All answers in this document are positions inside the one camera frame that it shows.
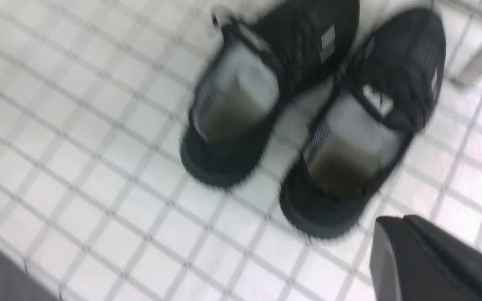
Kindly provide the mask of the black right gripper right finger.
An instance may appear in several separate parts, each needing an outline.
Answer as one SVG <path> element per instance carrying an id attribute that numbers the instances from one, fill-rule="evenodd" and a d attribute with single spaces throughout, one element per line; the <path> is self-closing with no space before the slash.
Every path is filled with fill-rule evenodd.
<path id="1" fill-rule="evenodd" d="M 482 301 L 482 252 L 418 215 L 376 218 L 369 268 L 378 301 Z"/>

